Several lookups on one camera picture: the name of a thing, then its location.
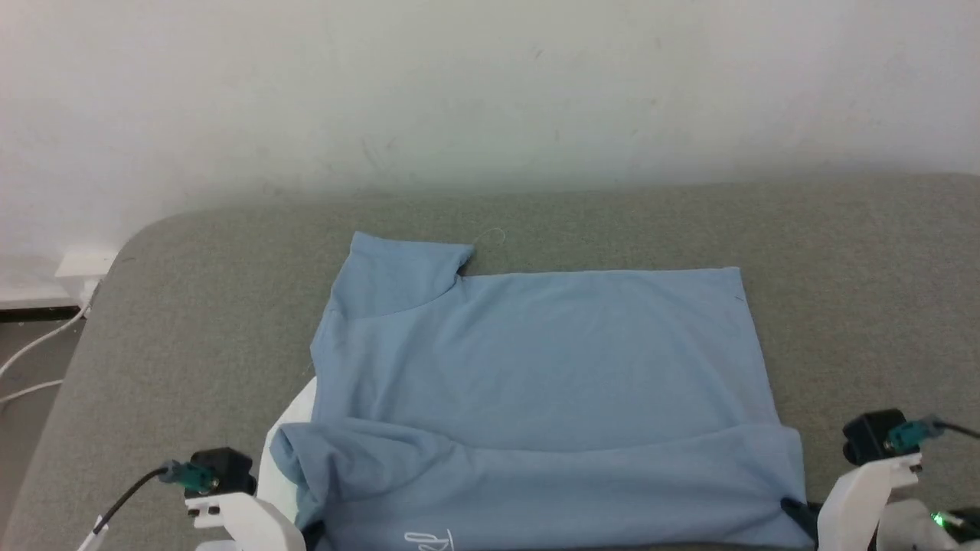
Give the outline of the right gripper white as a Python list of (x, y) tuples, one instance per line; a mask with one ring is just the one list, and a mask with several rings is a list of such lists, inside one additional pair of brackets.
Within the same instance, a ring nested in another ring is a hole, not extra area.
[(917, 484), (922, 455), (869, 461), (842, 475), (826, 502), (780, 500), (781, 509), (818, 550), (867, 550), (892, 491)]

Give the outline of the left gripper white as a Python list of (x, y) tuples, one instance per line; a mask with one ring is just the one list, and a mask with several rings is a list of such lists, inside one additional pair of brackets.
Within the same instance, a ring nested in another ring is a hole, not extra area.
[(276, 506), (247, 493), (189, 498), (186, 509), (196, 529), (222, 529), (229, 536), (201, 542), (197, 550), (328, 550), (321, 520), (302, 534)]

